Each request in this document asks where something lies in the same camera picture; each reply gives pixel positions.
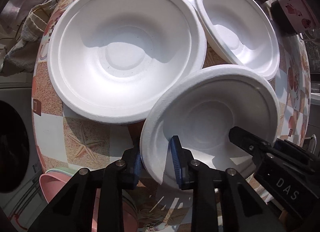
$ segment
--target table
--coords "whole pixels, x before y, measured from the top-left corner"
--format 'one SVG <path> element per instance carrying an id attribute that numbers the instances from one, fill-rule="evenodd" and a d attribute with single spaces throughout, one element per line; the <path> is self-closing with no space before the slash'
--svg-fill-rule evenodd
<path id="1" fill-rule="evenodd" d="M 48 44 L 55 24 L 75 0 L 60 0 L 44 32 L 32 83 L 32 119 L 36 148 L 43 171 L 56 167 L 78 170 L 104 168 L 121 158 L 139 138 L 143 122 L 112 126 L 79 116 L 62 103 L 50 82 L 47 68 Z M 271 17 L 268 6 L 264 11 Z M 272 22 L 279 42 L 280 66 L 270 81 L 280 105 L 280 139 L 302 145 L 310 108 L 310 72 L 303 41 L 285 37 Z M 208 45 L 204 67 L 226 64 Z M 254 179 L 250 185 L 268 201 L 268 192 Z M 142 172 L 138 187 L 129 192 L 138 209 L 138 231 L 190 231 L 192 197 L 158 185 Z"/>

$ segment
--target starfish print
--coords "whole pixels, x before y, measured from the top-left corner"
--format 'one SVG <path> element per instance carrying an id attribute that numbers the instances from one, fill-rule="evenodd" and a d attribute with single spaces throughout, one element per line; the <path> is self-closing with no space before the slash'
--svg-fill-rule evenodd
<path id="1" fill-rule="evenodd" d="M 95 146 L 99 143 L 102 143 L 104 142 L 103 140 L 99 140 L 99 141 L 88 141 L 85 139 L 85 136 L 84 136 L 84 131 L 83 131 L 83 128 L 82 128 L 82 125 L 80 125 L 80 135 L 81 135 L 81 141 L 74 137 L 73 135 L 70 135 L 70 134 L 67 134 L 68 137 L 70 137 L 73 141 L 75 141 L 77 144 L 80 145 L 79 147 L 79 150 L 74 154 L 73 157 L 78 157 L 80 156 L 83 152 L 87 152 L 90 157 L 92 158 L 92 160 L 95 162 L 95 163 L 98 163 L 97 159 L 95 158 L 95 156 L 93 155 L 90 147 L 91 146 Z"/>

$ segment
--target metal rivet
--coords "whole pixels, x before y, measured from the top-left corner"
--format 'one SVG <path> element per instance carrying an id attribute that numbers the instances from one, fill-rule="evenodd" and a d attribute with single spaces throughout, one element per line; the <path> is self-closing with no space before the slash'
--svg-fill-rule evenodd
<path id="1" fill-rule="evenodd" d="M 270 158 L 274 158 L 275 156 L 273 154 L 267 153 L 267 156 Z"/>
<path id="2" fill-rule="evenodd" d="M 236 171 L 235 169 L 233 169 L 233 168 L 229 168 L 229 169 L 227 169 L 227 173 L 228 173 L 229 175 L 234 176 L 234 175 L 237 174 L 237 171 Z"/>
<path id="3" fill-rule="evenodd" d="M 120 159 L 120 160 L 116 161 L 116 166 L 121 167 L 121 166 L 124 166 L 124 165 L 125 165 L 125 161 L 124 160 Z"/>
<path id="4" fill-rule="evenodd" d="M 200 165 L 200 161 L 199 160 L 191 160 L 190 162 L 193 166 L 198 166 Z"/>
<path id="5" fill-rule="evenodd" d="M 80 170 L 79 170 L 79 174 L 80 175 L 85 175 L 85 174 L 87 174 L 88 173 L 88 169 L 87 168 L 81 168 Z"/>

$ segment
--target white appliance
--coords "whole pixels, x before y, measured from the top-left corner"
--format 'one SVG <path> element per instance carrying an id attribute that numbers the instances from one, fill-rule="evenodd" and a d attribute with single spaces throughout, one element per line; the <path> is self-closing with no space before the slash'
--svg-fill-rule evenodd
<path id="1" fill-rule="evenodd" d="M 0 77 L 0 206 L 26 231 L 46 206 L 31 118 L 32 74 Z"/>

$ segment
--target pink bowl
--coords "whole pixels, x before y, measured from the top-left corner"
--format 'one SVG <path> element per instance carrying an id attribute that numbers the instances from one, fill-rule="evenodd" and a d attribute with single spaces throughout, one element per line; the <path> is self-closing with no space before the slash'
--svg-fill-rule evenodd
<path id="1" fill-rule="evenodd" d="M 39 178 L 41 190 L 44 198 L 49 203 L 61 188 L 71 179 L 70 176 L 61 172 L 49 172 L 42 174 Z M 94 202 L 92 232 L 97 232 L 98 208 L 100 200 L 100 189 L 97 189 L 96 199 Z M 126 202 L 123 204 L 123 220 L 125 232 L 136 232 L 138 229 L 138 217 L 136 211 Z"/>

